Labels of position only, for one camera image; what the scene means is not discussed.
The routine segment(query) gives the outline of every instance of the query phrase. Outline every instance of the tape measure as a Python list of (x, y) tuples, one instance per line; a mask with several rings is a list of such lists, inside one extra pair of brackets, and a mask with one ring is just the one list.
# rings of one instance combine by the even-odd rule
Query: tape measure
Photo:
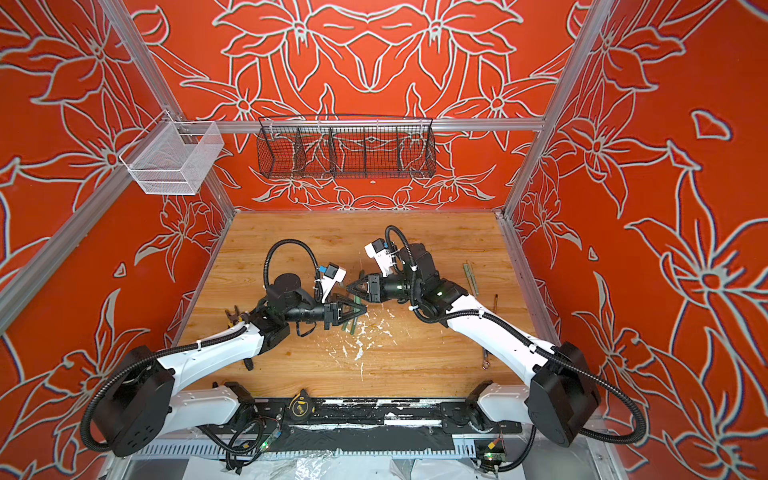
[(301, 389), (301, 392), (293, 397), (288, 405), (288, 414), (295, 422), (302, 422), (308, 419), (314, 412), (315, 402), (305, 389)]

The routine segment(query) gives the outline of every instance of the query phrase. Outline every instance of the red wall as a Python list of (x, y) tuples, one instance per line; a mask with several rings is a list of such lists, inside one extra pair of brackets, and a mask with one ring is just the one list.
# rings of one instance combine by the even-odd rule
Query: red wall
[[(0, 84), (2, 288), (160, 109), (90, 0), (0, 2)], [(224, 224), (206, 187), (122, 194), (0, 337), (0, 478), (96, 476), (85, 404), (128, 349), (170, 344)]]
[(759, 2), (618, 2), (515, 212), (561, 338), (650, 420), (632, 478), (768, 475), (763, 45)]
[[(190, 119), (542, 115), (588, 2), (127, 0)], [(267, 180), (248, 135), (216, 172), (243, 210), (501, 206), (533, 133), (440, 135), (431, 180)]]

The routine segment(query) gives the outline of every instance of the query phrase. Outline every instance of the white mesh basket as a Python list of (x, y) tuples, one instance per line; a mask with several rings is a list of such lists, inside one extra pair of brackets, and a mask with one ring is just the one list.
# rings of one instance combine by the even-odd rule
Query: white mesh basket
[(185, 143), (175, 124), (159, 124), (149, 145), (125, 166), (146, 194), (195, 195), (224, 147), (216, 122), (196, 144)]

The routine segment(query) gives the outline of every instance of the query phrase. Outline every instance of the wood grain surface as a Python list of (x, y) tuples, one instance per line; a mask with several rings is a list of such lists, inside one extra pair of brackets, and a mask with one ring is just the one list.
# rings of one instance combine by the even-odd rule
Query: wood grain surface
[[(493, 213), (248, 213), (235, 217), (180, 343), (192, 343), (225, 329), (224, 309), (255, 307), (265, 294), (264, 257), (278, 240), (304, 241), (319, 264), (333, 262), (347, 270), (346, 284), (361, 269), (378, 271), (363, 248), (383, 237), (390, 224), (399, 227), (410, 243), (424, 243), (441, 276), (468, 290), (462, 264), (469, 261), (479, 300), (491, 309), (497, 293), (498, 314), (533, 333)], [(306, 252), (286, 245), (273, 256), (270, 281), (293, 272), (311, 292), (312, 271)], [(281, 344), (253, 359), (253, 371), (237, 362), (191, 388), (208, 389), (213, 381), (237, 381), (259, 397), (290, 397), (302, 388), (312, 396), (325, 397), (463, 397), (484, 380), (521, 383), (494, 356), (490, 362), (491, 368), (483, 370), (482, 348), (477, 343), (439, 324), (424, 324), (406, 306), (391, 300), (369, 304), (368, 313), (358, 318), (354, 336), (340, 327), (324, 330), (319, 324), (309, 336), (299, 338), (292, 326)]]

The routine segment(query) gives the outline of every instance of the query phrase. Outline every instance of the floral pattern wall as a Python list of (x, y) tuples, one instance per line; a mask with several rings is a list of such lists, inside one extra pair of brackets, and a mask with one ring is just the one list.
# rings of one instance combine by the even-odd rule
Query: floral pattern wall
[[(93, 0), (0, 0), (0, 84), (1, 289), (160, 108)], [(173, 342), (225, 223), (207, 187), (120, 196), (0, 336), (0, 478), (95, 478), (86, 402), (128, 349)]]
[[(186, 116), (531, 118), (588, 0), (126, 0)], [(534, 134), (440, 134), (431, 179), (268, 180), (252, 135), (216, 172), (241, 210), (500, 207)]]
[(768, 475), (767, 42), (764, 2), (617, 2), (514, 214), (561, 338), (650, 420), (631, 478)]

